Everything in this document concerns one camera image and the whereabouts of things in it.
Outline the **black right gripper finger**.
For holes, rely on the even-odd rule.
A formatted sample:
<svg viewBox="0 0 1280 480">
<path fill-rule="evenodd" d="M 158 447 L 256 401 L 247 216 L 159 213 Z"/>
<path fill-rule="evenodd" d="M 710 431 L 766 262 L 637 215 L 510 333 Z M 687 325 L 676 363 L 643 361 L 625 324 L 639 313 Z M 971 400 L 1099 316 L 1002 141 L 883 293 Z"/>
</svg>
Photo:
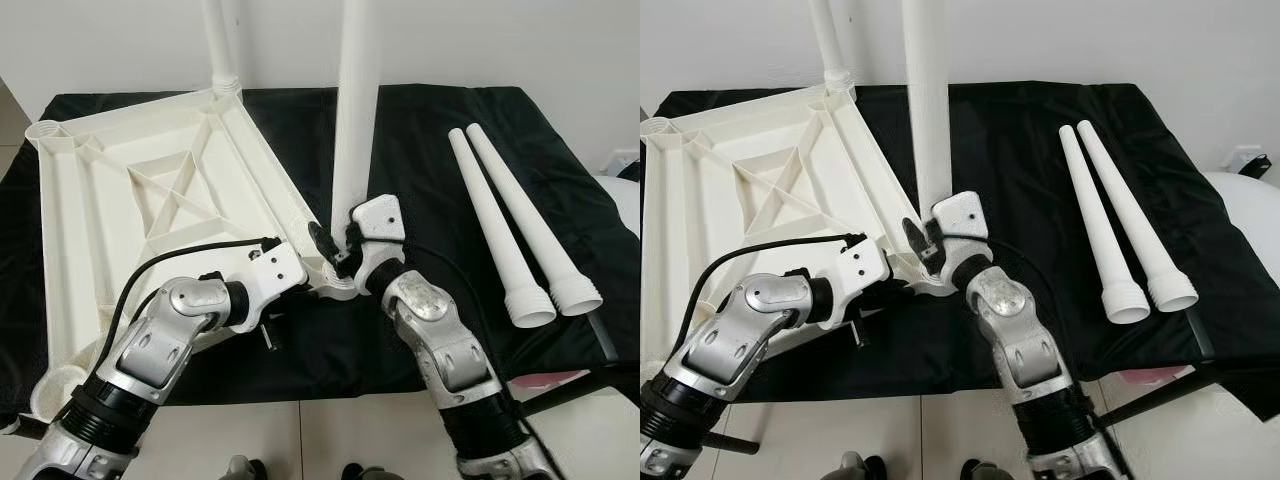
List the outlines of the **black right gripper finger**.
<svg viewBox="0 0 1280 480">
<path fill-rule="evenodd" d="M 904 218 L 902 232 L 911 251 L 920 261 L 929 260 L 933 256 L 933 241 L 929 239 L 928 234 L 916 221 L 913 221 L 910 218 Z"/>
<path fill-rule="evenodd" d="M 307 230 L 317 253 L 330 265 L 337 265 L 340 248 L 335 244 L 330 232 L 317 221 L 310 221 Z"/>
</svg>

